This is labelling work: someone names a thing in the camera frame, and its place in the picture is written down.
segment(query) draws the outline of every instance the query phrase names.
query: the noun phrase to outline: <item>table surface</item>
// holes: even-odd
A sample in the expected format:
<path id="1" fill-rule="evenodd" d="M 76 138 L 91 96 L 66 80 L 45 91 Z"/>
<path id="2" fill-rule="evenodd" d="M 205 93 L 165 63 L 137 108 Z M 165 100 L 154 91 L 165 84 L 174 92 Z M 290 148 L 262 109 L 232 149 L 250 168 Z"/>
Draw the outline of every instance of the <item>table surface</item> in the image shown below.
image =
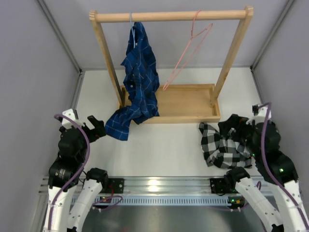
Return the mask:
<path id="1" fill-rule="evenodd" d="M 157 70 L 164 84 L 172 69 Z M 221 68 L 184 69 L 174 84 L 216 83 Z M 124 70 L 116 71 L 119 83 Z M 249 68 L 232 68 L 219 96 L 221 121 L 231 114 L 251 117 L 252 105 L 260 103 Z M 106 122 L 117 109 L 117 97 L 107 71 L 86 71 L 77 112 L 89 127 L 87 116 L 94 115 Z M 201 150 L 198 124 L 140 124 L 131 123 L 128 141 L 110 136 L 91 144 L 90 159 L 85 167 L 98 167 L 110 176 L 222 176 L 227 169 L 208 167 Z M 259 176 L 255 167 L 247 169 Z"/>

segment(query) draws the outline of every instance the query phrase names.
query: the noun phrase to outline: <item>pink hanger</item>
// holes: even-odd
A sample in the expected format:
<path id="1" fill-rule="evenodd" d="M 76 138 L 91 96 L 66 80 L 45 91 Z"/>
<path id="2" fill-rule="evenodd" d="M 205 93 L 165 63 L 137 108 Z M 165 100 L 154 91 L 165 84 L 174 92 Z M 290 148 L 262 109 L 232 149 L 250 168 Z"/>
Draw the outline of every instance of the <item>pink hanger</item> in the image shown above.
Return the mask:
<path id="1" fill-rule="evenodd" d="M 193 57 L 194 53 L 200 48 L 200 46 L 202 45 L 202 43 L 204 42 L 204 40 L 206 39 L 206 36 L 208 35 L 208 33 L 210 32 L 211 28 L 212 28 L 212 23 L 209 24 L 205 29 L 203 29 L 201 32 L 199 32 L 196 35 L 193 35 L 193 29 L 194 29 L 194 22 L 195 19 L 197 18 L 198 13 L 201 12 L 201 10 L 197 11 L 196 15 L 193 18 L 192 21 L 192 29 L 191 29 L 191 38 L 190 41 L 187 44 L 187 47 L 185 47 L 185 50 L 182 53 L 182 56 L 180 57 L 178 63 L 176 64 L 172 74 L 169 76 L 168 80 L 166 81 L 165 85 L 163 86 L 163 91 L 166 90 L 168 88 L 168 86 L 174 81 L 174 79 L 178 76 L 178 74 L 182 71 L 182 69 L 188 64 L 189 60 L 191 60 L 191 58 Z M 204 31 L 206 31 L 206 34 L 204 35 L 203 39 L 201 40 L 201 42 L 198 44 L 198 46 L 196 47 L 196 49 L 193 51 L 193 53 L 189 56 L 189 58 L 187 59 L 187 61 L 182 65 L 182 67 L 179 69 L 179 71 L 174 75 L 175 70 L 177 69 L 180 61 L 183 59 L 184 54 L 186 53 L 187 49 L 190 46 L 190 43 L 192 42 L 192 40 L 194 38 L 196 38 L 197 36 L 199 36 L 201 33 L 203 33 Z"/>

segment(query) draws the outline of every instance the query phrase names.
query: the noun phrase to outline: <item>checkered cloth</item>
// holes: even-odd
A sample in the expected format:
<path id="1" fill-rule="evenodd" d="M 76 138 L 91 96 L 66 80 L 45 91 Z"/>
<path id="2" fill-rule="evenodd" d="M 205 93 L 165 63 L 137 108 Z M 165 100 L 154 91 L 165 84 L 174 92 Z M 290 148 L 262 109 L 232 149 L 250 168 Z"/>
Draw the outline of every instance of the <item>checkered cloth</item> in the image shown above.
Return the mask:
<path id="1" fill-rule="evenodd" d="M 230 138 L 236 132 L 232 128 L 224 138 L 211 125 L 200 123 L 202 133 L 202 150 L 207 166 L 218 168 L 252 167 L 251 155 L 248 149 Z"/>
<path id="2" fill-rule="evenodd" d="M 133 41 L 133 35 L 130 32 L 126 58 L 121 63 L 126 68 L 124 85 L 132 105 L 116 110 L 105 125 L 108 135 L 122 141 L 128 139 L 131 120 L 140 124 L 151 117 L 159 116 L 155 97 L 155 92 L 159 88 L 155 55 L 149 46 L 142 23 L 135 23 L 133 29 L 135 30 L 135 41 Z"/>

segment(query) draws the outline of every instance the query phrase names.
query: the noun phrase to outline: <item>blue plaid shirt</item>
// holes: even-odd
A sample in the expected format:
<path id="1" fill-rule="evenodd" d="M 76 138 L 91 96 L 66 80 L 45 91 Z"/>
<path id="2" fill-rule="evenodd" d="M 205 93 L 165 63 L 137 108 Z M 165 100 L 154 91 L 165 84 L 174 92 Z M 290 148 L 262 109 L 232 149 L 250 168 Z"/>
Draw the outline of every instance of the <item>blue plaid shirt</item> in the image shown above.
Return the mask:
<path id="1" fill-rule="evenodd" d="M 143 24 L 135 23 L 133 29 L 135 29 L 135 41 L 130 32 L 126 58 L 121 63 L 126 68 L 124 85 L 132 105 L 116 110 L 105 125 L 109 136 L 122 141 L 128 139 L 131 120 L 140 124 L 151 117 L 159 116 L 155 97 L 155 92 L 159 88 L 155 55 L 148 43 Z"/>

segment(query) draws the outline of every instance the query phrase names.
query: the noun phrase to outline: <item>wooden base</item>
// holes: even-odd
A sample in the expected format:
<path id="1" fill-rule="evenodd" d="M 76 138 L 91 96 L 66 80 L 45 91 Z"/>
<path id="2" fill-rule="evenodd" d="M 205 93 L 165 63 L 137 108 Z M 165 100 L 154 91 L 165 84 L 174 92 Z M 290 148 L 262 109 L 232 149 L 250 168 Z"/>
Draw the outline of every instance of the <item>wooden base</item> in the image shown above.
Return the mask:
<path id="1" fill-rule="evenodd" d="M 199 123 L 219 122 L 218 101 L 211 106 L 211 94 L 214 84 L 170 85 L 167 90 L 160 86 L 156 92 L 159 117 L 153 117 L 144 123 Z M 128 92 L 121 87 L 125 105 L 131 105 Z"/>

